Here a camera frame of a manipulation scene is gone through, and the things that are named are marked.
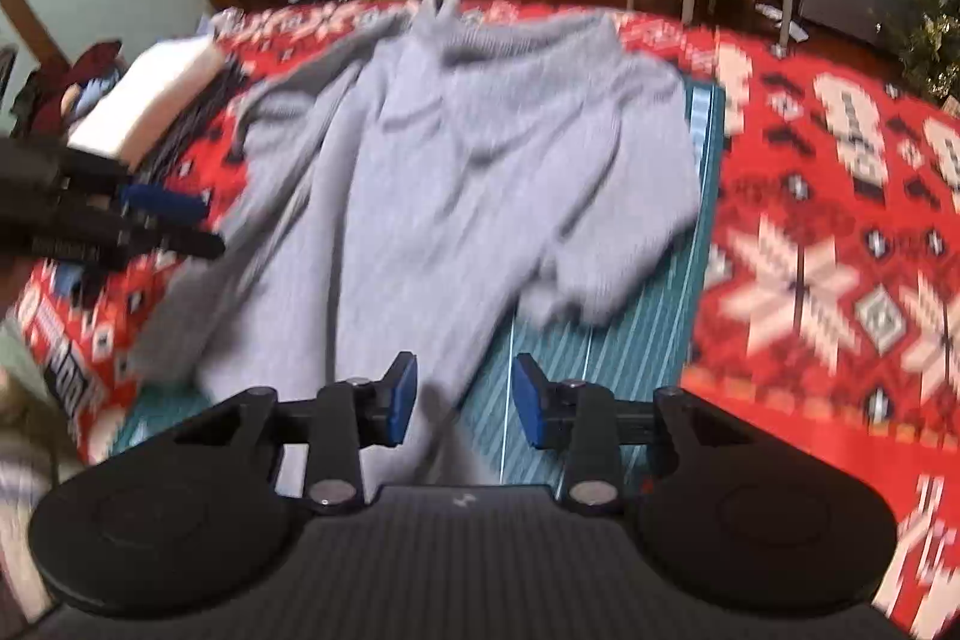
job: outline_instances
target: teal cutting mat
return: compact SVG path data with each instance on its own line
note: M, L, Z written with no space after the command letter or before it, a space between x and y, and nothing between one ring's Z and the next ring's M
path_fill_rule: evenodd
M659 386L680 380L693 317L704 285L723 153L724 93L686 81L686 117L700 168L701 208L696 226L674 242L630 307L606 328L574 324L536 330L514 314L497 330L461 411L475 453L501 483L556 486L558 453L535 451L523 437L510 397L511 357L530 353L550 380L584 378L608 386L620 399L651 399ZM643 466L643 448L624 449L629 483Z

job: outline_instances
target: red patterned rug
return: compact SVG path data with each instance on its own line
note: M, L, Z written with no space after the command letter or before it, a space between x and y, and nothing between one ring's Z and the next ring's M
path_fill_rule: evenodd
M722 32L728 149L685 386L872 482L901 551L877 604L960 605L960 124Z

